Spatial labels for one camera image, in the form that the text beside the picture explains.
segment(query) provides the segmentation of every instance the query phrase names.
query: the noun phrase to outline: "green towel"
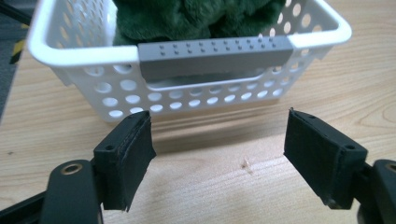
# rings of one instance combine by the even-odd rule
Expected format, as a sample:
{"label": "green towel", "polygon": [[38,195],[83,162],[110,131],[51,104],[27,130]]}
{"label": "green towel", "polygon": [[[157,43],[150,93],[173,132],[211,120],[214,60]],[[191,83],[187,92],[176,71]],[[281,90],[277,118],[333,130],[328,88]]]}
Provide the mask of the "green towel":
{"label": "green towel", "polygon": [[114,45],[253,36],[276,22],[286,0],[113,0]]}

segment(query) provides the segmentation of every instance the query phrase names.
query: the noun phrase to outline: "black clamp jaw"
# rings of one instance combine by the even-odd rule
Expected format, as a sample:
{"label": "black clamp jaw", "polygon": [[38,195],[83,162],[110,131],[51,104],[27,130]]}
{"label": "black clamp jaw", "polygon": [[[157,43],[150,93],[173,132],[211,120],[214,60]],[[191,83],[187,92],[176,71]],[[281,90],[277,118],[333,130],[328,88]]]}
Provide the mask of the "black clamp jaw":
{"label": "black clamp jaw", "polygon": [[49,176],[47,190],[0,212],[0,223],[103,223],[106,210],[129,210],[150,161],[149,112],[125,118],[93,151]]}
{"label": "black clamp jaw", "polygon": [[365,162],[367,149],[321,119],[290,110],[285,156],[331,209],[361,203],[358,221],[396,223],[396,161]]}

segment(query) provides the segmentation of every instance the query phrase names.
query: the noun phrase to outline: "white plastic basket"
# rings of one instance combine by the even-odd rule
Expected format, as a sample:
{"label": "white plastic basket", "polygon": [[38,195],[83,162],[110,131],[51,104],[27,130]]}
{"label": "white plastic basket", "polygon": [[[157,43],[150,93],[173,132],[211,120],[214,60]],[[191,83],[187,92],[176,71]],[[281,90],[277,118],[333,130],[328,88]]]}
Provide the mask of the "white plastic basket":
{"label": "white plastic basket", "polygon": [[[202,75],[146,81],[138,47],[112,46],[116,11],[112,0],[42,0],[28,37],[32,55],[65,85],[75,84],[106,121],[121,120],[143,109],[155,116],[279,98],[314,59],[322,59],[334,45],[351,37],[350,26],[324,1],[289,0],[277,24],[263,32],[263,37],[251,37],[251,41],[264,38],[271,42],[286,36],[292,53],[283,64],[254,65],[248,73],[226,71],[227,75],[217,78]],[[235,41],[236,47],[238,39],[223,42]],[[240,40],[250,43],[249,38]]]}

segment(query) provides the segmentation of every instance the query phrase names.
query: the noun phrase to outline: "wooden table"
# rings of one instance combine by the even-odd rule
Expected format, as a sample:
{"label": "wooden table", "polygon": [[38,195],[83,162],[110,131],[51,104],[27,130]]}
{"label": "wooden table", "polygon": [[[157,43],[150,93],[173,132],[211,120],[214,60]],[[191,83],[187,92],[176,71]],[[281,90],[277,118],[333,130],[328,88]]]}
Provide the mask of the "wooden table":
{"label": "wooden table", "polygon": [[[288,109],[350,136],[369,163],[396,160],[396,2],[329,3],[353,28],[348,43],[277,102],[153,119],[158,156],[130,213],[105,211],[105,223],[356,223],[359,203],[330,210],[283,156]],[[25,51],[0,126],[0,209],[45,190],[57,165],[91,159],[114,126]]]}

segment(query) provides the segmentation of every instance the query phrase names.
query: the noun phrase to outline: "basket handle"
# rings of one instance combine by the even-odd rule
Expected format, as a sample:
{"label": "basket handle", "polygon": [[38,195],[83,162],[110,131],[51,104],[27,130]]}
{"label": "basket handle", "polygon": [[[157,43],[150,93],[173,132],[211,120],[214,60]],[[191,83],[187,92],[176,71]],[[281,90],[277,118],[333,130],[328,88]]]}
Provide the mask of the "basket handle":
{"label": "basket handle", "polygon": [[278,66],[293,46],[286,36],[254,36],[145,43],[138,51],[142,77],[149,81]]}

